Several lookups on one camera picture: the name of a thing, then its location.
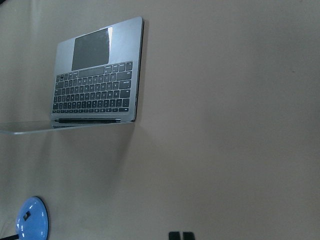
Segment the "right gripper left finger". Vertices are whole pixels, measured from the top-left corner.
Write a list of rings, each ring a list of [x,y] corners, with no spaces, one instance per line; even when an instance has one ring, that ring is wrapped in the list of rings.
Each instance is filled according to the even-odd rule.
[[[168,233],[169,240],[180,240],[180,232],[179,231],[170,231]]]

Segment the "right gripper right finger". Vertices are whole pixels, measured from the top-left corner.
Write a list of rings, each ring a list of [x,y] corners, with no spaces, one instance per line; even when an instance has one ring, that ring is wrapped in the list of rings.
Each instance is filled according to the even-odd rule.
[[[183,240],[195,240],[195,234],[191,231],[184,231],[182,233]]]

